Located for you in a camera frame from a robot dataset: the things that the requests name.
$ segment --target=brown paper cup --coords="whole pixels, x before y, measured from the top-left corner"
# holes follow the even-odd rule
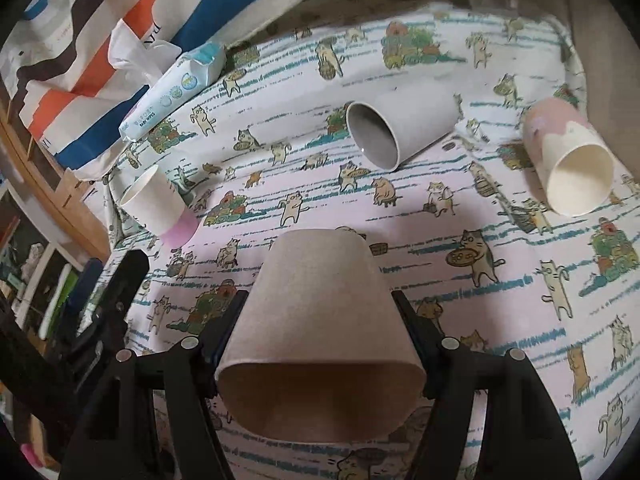
[[[216,370],[238,424],[290,442],[386,436],[424,380],[366,243],[324,229],[276,240]]]

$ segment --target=pink and white paper cup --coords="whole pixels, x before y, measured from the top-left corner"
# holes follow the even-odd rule
[[[187,243],[200,223],[157,165],[127,189],[120,207],[172,249]]]
[[[565,216],[593,211],[613,185],[614,161],[604,140],[578,110],[549,97],[527,112],[522,140],[551,208]]]

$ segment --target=cat print fabric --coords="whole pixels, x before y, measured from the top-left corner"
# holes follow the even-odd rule
[[[117,203],[159,164],[200,219],[196,234],[171,251],[127,219],[85,319],[124,253],[142,248],[151,270],[127,315],[127,346],[165,350],[251,289],[281,233],[349,230],[365,239],[389,289],[439,333],[477,352],[527,353],[582,477],[595,480],[640,414],[640,185],[618,164],[616,199],[593,213],[565,218],[546,205],[520,123],[555,92],[584,111],[584,72],[567,49],[553,21],[426,8],[358,27],[300,28],[233,54],[239,72],[133,145],[137,168],[123,153],[105,178]],[[460,81],[455,129],[397,171],[377,170],[348,134],[349,103],[449,74]],[[477,395],[459,478],[473,476],[485,404]],[[251,435],[219,397],[209,408],[238,479],[399,480],[431,405],[421,400],[388,438],[322,446]]]

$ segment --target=cup opening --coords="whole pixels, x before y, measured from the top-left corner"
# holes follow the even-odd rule
[[[142,175],[140,175],[137,180],[126,190],[122,198],[120,199],[120,206],[124,207],[127,205],[127,202],[135,197],[140,190],[148,184],[148,182],[152,179],[152,177],[158,171],[158,165],[155,164],[151,168],[145,171]]]
[[[424,377],[395,362],[243,363],[218,386],[238,424],[287,442],[353,442],[388,435],[415,409]]]
[[[398,143],[384,118],[371,106],[351,103],[347,108],[347,129],[362,153],[382,170],[398,167]]]
[[[613,184],[613,160],[599,144],[587,144],[564,156],[549,174],[546,198],[565,216],[593,211],[607,198]]]

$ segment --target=baby wipes package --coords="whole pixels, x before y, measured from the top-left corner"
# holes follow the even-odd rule
[[[135,142],[171,112],[213,84],[226,63],[223,46],[211,41],[182,54],[120,123],[120,136]]]

